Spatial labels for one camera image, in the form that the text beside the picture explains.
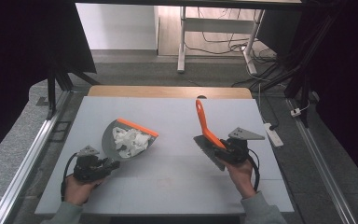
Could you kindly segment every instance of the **human hand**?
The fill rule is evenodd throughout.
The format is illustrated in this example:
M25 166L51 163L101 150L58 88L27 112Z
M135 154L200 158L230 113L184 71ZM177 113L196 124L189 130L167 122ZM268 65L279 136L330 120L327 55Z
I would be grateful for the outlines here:
M227 167L229 176L242 198L248 199L255 196L255 190L251 182L252 164L248 160L239 164L230 164L223 160L220 161Z
M104 179L99 179L90 183L83 183L76 180L73 175L69 175L66 177L65 181L65 201L81 206L87 201L92 190L96 186L100 185Z

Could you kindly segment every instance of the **black curtain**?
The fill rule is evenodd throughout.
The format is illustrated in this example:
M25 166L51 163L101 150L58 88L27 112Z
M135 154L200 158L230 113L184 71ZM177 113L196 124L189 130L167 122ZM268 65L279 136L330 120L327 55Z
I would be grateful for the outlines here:
M311 62L317 111L358 166L358 0L349 0Z
M0 1L0 142L28 102L29 89L62 65L95 73L72 1Z

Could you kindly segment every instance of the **sleeve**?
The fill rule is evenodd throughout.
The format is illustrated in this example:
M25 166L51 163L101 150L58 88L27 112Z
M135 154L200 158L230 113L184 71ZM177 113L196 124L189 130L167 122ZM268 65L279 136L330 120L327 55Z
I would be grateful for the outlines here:
M249 199L242 199L246 224L286 224L276 205L268 205L261 191Z
M56 215L51 220L42 221L41 224L77 224L82 211L81 206L62 202Z

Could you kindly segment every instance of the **aluminum rail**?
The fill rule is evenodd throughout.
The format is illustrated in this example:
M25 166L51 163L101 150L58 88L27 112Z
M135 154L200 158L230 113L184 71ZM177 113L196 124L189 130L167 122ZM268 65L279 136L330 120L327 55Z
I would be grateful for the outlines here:
M289 99L286 99L286 103L291 110L294 109ZM324 160L324 156L322 155L321 150L316 144L316 141L312 136L310 128L306 128L304 126L304 123L299 118L296 118L296 125L304 139L304 142L307 145L310 155L312 156L313 162L315 163L316 168L321 175L322 181L324 182L324 186L327 188L327 192L332 198L334 206L337 209L338 215L341 217L342 223L356 224L356 218L354 217L353 212L349 207L341 188L337 184L336 179L333 177L326 161Z
M35 140L31 144L27 154L25 155L24 160L22 161L19 170L14 175L10 185L7 188L2 200L0 202L0 224L4 223L9 216L14 203L19 196L25 181L28 178L28 175L31 173L34 164L39 157L40 152L42 151L43 146L48 141L48 136L51 133L55 123L61 117L64 112L65 103L68 100L70 92L64 91L57 103L57 112L50 120L45 120L42 124L39 133L37 134Z

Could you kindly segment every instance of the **desk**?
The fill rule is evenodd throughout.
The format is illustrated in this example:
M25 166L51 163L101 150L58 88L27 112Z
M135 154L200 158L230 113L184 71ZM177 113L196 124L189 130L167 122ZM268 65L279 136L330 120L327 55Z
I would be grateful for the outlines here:
M145 153L122 162L120 168L93 191L84 205L85 213L108 216L242 215L241 196L228 172L217 169L193 140L201 134L195 108L195 97L200 94L209 97L202 101L208 126L216 136L227 138L228 133L238 126L266 135L255 100L249 99L246 89L94 86L89 96L83 99L35 212L56 212L61 202L62 171L68 158L86 145L95 147L102 152L100 157L105 158L103 132L111 121L124 118L158 132L159 137ZM228 99L230 95L237 99ZM266 200L276 204L282 212L293 212L267 137L249 141L248 146L260 159L259 189Z

